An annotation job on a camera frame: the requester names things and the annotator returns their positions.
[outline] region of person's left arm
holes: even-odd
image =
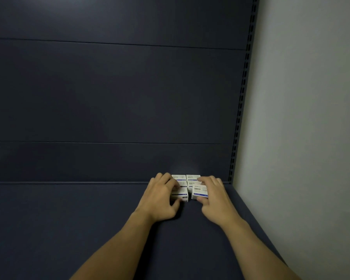
[[[180,200],[170,205],[170,194],[178,182],[169,173],[152,178],[136,210],[114,237],[96,251],[70,280],[131,280],[144,249],[151,226],[170,219]]]

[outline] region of wall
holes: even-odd
[[[234,186],[303,279],[350,279],[350,0],[261,0]]]

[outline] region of hand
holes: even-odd
[[[180,206],[180,199],[170,205],[170,195],[173,187],[179,187],[179,183],[169,173],[158,173],[150,179],[147,189],[141,198],[135,212],[146,214],[151,221],[157,222],[171,219],[175,216]]]
[[[198,180],[207,187],[209,198],[197,197],[197,200],[203,205],[202,213],[207,219],[219,225],[223,230],[232,224],[245,223],[229,199],[221,179],[210,176],[200,177]]]

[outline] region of person's right arm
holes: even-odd
[[[198,197],[203,214],[219,225],[226,234],[246,280],[300,279],[265,244],[257,238],[236,211],[222,180],[200,177],[207,187],[209,198]]]

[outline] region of perforated strip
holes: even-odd
[[[249,34],[248,34],[247,43],[246,43],[245,63],[244,63],[242,81],[241,81],[240,98],[238,101],[235,136],[234,136],[233,146],[232,146],[231,164],[229,166],[228,182],[230,183],[233,180],[233,174],[235,171],[236,153],[238,148],[238,139],[240,138],[241,120],[242,120],[243,110],[244,110],[247,78],[249,73],[250,59],[252,54],[254,32],[255,32],[255,24],[256,24],[257,13],[258,13],[258,3],[259,3],[259,0],[253,0],[252,14],[250,16]]]

